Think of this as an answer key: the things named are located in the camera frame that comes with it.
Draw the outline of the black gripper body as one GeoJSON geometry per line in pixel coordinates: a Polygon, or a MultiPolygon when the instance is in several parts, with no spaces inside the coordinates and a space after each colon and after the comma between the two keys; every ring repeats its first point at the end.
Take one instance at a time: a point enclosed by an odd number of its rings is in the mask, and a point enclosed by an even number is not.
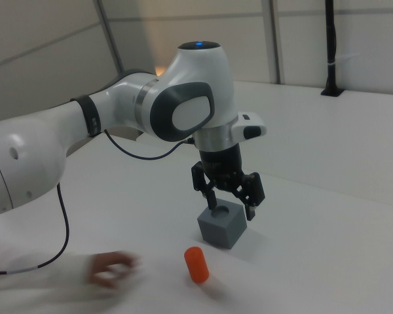
{"type": "Polygon", "coordinates": [[[200,151],[205,176],[219,190],[235,194],[241,185],[243,171],[240,145],[217,152],[200,151]]]}

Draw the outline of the person's hand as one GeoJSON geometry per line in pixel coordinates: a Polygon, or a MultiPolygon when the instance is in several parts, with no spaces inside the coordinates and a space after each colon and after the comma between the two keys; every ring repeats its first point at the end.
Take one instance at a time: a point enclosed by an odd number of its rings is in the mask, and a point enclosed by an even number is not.
{"type": "Polygon", "coordinates": [[[119,281],[132,274],[139,264],[137,255],[123,251],[93,254],[86,271],[86,283],[115,290],[119,281]]]}

